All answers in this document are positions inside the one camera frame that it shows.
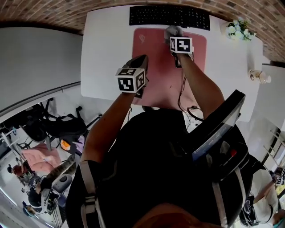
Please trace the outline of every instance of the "white desk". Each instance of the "white desk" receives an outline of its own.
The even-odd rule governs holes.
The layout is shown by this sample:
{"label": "white desk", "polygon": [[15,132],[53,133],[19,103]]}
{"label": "white desk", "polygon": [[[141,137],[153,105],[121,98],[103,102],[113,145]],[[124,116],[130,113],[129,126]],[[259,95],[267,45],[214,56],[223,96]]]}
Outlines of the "white desk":
{"label": "white desk", "polygon": [[[81,56],[83,96],[115,100],[120,94],[115,73],[132,58],[136,28],[165,29],[167,25],[129,26],[130,6],[99,9],[87,14]],[[259,84],[248,77],[249,69],[261,70],[262,41],[232,41],[223,36],[225,21],[210,16],[211,31],[184,28],[183,31],[206,37],[205,73],[226,98],[235,90],[246,95],[239,120],[248,122],[257,99]]]}

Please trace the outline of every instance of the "pink chair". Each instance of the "pink chair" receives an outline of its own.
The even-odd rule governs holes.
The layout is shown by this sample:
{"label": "pink chair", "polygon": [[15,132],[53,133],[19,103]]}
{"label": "pink chair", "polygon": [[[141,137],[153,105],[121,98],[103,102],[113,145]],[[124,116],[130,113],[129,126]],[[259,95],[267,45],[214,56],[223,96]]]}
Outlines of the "pink chair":
{"label": "pink chair", "polygon": [[46,144],[40,143],[31,149],[22,150],[22,155],[27,159],[29,166],[34,171],[50,172],[61,164],[57,149],[52,147],[49,151]]}

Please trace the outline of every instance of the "brick ceiling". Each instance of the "brick ceiling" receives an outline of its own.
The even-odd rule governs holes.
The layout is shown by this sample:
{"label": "brick ceiling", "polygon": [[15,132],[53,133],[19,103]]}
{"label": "brick ceiling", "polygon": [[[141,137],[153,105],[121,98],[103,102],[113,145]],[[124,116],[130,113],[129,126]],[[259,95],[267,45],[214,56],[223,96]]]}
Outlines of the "brick ceiling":
{"label": "brick ceiling", "polygon": [[264,43],[264,55],[285,62],[285,7],[280,0],[0,0],[0,27],[37,26],[83,34],[87,12],[126,4],[183,4],[226,20],[242,16]]}

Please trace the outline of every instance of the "black keyboard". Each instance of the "black keyboard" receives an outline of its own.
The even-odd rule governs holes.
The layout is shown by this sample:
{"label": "black keyboard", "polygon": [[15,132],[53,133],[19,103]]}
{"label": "black keyboard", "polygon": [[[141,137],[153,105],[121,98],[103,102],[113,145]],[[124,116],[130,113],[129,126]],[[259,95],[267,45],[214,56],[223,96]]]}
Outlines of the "black keyboard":
{"label": "black keyboard", "polygon": [[130,7],[130,25],[166,24],[182,28],[194,27],[210,30],[209,12],[175,5],[147,5]]}

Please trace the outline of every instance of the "pink mouse pad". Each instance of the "pink mouse pad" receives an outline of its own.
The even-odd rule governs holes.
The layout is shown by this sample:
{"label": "pink mouse pad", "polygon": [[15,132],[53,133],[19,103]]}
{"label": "pink mouse pad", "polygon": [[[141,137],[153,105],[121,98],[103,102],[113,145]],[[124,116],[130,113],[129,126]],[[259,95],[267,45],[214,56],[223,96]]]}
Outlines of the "pink mouse pad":
{"label": "pink mouse pad", "polygon": [[[194,61],[204,71],[207,40],[193,33],[183,33],[192,38]],[[181,91],[183,72],[175,67],[174,57],[169,45],[164,43],[164,29],[137,28],[134,32],[133,57],[146,54],[149,58],[147,79],[141,99],[135,98],[133,103],[142,106],[180,109],[178,98]],[[197,105],[188,82],[181,96],[182,108]]]}

